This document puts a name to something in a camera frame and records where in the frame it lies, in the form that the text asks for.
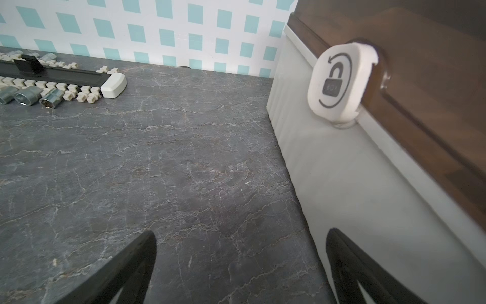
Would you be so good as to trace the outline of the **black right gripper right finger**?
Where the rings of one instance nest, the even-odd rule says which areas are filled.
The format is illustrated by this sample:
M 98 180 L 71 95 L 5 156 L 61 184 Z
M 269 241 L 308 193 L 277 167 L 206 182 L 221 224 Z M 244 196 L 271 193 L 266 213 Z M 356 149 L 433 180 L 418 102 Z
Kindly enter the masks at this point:
M 337 228 L 332 228 L 327 234 L 326 253 L 340 303 L 365 303 L 361 289 L 375 303 L 425 302 Z

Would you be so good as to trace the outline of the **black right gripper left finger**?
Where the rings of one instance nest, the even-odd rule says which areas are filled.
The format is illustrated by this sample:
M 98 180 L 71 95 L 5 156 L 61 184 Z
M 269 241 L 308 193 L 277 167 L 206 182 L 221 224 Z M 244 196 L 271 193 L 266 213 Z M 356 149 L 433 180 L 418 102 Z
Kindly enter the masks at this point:
M 156 237 L 147 230 L 58 303 L 143 303 L 157 255 Z

